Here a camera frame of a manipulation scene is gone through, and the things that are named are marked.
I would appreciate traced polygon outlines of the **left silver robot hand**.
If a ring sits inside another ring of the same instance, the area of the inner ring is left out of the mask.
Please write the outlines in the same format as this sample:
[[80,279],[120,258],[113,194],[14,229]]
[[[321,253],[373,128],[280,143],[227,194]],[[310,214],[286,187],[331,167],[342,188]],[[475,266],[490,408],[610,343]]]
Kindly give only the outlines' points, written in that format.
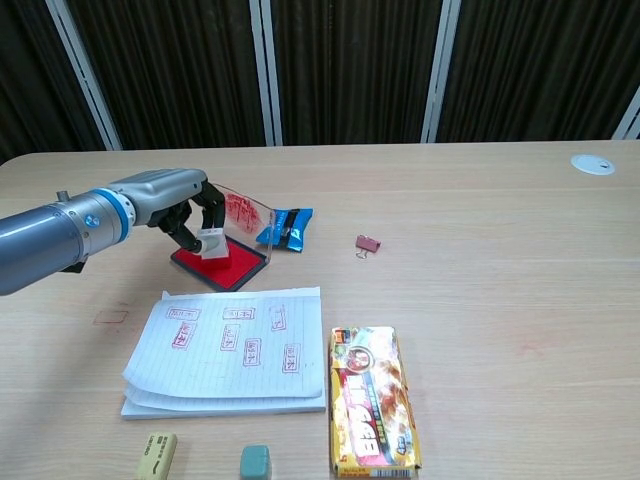
[[130,201],[136,212],[136,226],[158,228],[191,253],[202,254],[207,249],[186,226],[192,204],[202,209],[203,229],[224,226],[225,196],[200,169],[145,171],[112,182],[108,189]]

